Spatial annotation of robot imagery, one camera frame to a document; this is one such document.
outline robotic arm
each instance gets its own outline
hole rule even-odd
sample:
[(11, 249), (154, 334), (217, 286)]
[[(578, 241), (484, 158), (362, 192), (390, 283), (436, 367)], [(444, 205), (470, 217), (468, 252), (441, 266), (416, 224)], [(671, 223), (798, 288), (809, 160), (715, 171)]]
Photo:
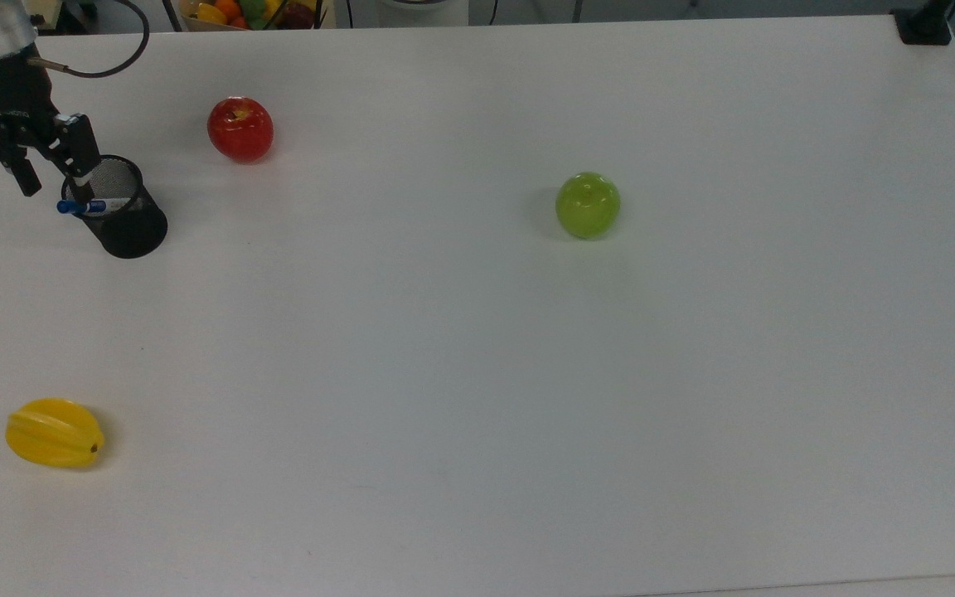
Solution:
[[(28, 148), (73, 181), (83, 182), (99, 163), (90, 121), (83, 114), (58, 113), (50, 89), (50, 76), (39, 60), (35, 30), (22, 0), (0, 0), (0, 162), (26, 197), (41, 189), (27, 160)], [(91, 199), (87, 190), (77, 193), (77, 201)]]
[[(167, 233), (163, 212), (149, 197), (138, 168), (126, 159), (99, 154), (95, 133), (84, 114), (65, 116), (50, 100), (50, 76), (46, 68), (70, 75), (98, 76), (119, 72), (145, 48), (148, 22), (129, 0), (128, 5), (143, 20), (143, 44), (120, 66), (101, 73), (72, 71), (43, 60), (35, 46), (35, 27), (22, 0), (0, 0), (0, 163), (17, 180), (26, 197), (41, 189), (27, 150), (34, 148), (65, 175), (63, 203), (85, 221), (117, 257), (143, 256), (160, 245)], [(109, 200), (114, 211), (87, 211), (92, 200)], [(106, 201), (96, 201), (104, 209)]]

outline black mesh pen holder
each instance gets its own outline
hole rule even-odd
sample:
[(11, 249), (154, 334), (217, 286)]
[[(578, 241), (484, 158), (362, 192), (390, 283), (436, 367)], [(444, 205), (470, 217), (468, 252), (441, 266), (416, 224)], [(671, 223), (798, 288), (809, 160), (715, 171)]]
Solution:
[[(145, 190), (137, 166), (118, 155), (103, 155), (88, 181), (94, 193), (91, 200), (112, 207), (99, 214), (75, 216), (87, 224), (110, 255), (133, 260), (157, 249), (167, 234), (167, 218)], [(61, 199), (75, 200), (68, 181), (61, 186)]]

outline blue pen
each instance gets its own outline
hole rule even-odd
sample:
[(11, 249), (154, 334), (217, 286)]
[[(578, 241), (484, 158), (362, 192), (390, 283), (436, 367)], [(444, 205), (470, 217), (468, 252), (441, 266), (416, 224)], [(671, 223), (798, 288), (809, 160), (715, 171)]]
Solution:
[(58, 214), (106, 214), (128, 205), (128, 201), (130, 201), (128, 197), (118, 197), (118, 199), (95, 199), (87, 201), (86, 205), (80, 205), (76, 201), (61, 200), (57, 202), (57, 212)]

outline table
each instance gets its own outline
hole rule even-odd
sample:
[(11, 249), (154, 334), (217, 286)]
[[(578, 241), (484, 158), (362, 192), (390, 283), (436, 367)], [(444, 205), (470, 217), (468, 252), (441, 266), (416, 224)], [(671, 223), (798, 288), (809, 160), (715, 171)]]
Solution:
[(955, 577), (727, 590), (720, 597), (955, 597)]
[[(95, 70), (136, 36), (41, 39)], [(154, 35), (54, 75), (169, 216), (0, 168), (0, 596), (955, 574), (955, 42), (887, 16)], [(250, 95), (273, 154), (205, 117)], [(555, 189), (622, 190), (569, 238)], [(7, 413), (64, 396), (90, 471)]]

